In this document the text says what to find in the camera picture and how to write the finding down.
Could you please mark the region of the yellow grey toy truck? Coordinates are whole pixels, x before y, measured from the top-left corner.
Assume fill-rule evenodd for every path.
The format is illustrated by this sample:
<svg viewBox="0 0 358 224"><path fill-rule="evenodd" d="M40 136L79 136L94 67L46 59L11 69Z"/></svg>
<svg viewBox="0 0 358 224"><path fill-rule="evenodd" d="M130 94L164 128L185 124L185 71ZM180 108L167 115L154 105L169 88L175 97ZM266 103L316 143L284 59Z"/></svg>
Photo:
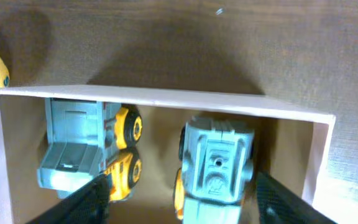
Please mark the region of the yellow grey toy truck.
<svg viewBox="0 0 358 224"><path fill-rule="evenodd" d="M194 117L186 122L173 191L182 223L238 223L254 173L254 134L238 120Z"/></svg>
<svg viewBox="0 0 358 224"><path fill-rule="evenodd" d="M39 186L66 198L100 174L110 202L128 200L142 161L136 144L142 117L134 105L46 98L48 149L37 169Z"/></svg>

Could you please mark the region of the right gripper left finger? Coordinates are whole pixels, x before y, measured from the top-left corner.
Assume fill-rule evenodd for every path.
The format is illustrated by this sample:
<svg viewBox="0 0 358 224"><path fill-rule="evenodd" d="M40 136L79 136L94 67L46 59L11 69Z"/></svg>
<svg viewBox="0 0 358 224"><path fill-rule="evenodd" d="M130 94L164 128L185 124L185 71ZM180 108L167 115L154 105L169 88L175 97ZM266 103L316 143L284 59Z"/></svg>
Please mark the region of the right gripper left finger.
<svg viewBox="0 0 358 224"><path fill-rule="evenodd" d="M103 224L108 219L109 184L101 174L28 224Z"/></svg>

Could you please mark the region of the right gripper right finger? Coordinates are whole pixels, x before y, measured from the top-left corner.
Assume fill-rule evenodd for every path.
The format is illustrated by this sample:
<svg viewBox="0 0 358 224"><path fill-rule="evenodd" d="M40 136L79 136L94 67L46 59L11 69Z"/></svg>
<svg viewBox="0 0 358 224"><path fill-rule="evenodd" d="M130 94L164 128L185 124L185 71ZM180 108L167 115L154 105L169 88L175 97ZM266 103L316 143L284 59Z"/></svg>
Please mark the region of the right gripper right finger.
<svg viewBox="0 0 358 224"><path fill-rule="evenodd" d="M266 172L256 178L261 224L335 224Z"/></svg>

